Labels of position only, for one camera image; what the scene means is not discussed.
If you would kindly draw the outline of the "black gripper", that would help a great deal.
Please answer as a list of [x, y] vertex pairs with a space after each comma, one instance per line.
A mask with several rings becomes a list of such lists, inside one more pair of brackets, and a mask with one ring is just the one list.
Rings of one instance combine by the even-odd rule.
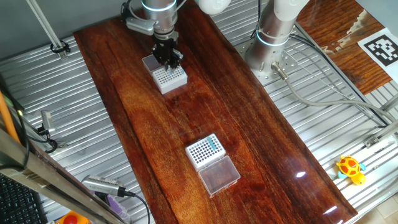
[[155, 33], [152, 36], [155, 42], [152, 54], [164, 67], [165, 71], [170, 72], [172, 69], [177, 68], [183, 59], [183, 53], [175, 49], [178, 44], [178, 38], [178, 32], [165, 35]]

